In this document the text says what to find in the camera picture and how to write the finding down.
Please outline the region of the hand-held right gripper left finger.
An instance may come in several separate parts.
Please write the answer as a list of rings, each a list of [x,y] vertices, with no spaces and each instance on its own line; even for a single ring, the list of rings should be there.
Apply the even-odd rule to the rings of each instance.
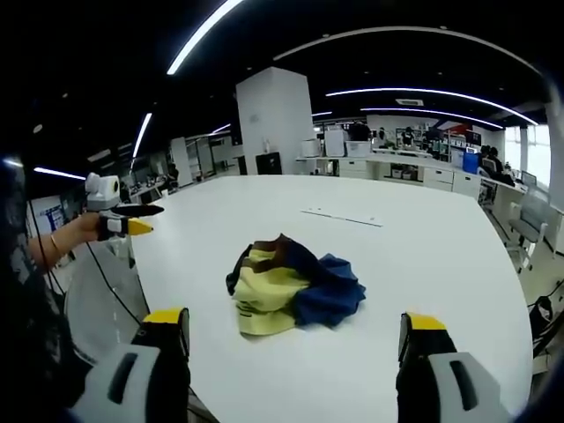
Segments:
[[[189,386],[189,310],[158,310],[89,371],[69,414],[73,422],[187,422]]]

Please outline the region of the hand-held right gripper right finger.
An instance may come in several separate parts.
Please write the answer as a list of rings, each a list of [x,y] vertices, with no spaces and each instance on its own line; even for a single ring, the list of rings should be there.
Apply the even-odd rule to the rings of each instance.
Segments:
[[[401,315],[396,377],[399,422],[509,422],[501,387],[431,315]]]

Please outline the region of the person's left hand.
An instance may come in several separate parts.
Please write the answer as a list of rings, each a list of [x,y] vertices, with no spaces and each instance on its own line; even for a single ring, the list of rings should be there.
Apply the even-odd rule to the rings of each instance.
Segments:
[[[100,238],[100,215],[98,212],[88,211],[77,219],[79,243],[97,241]]]

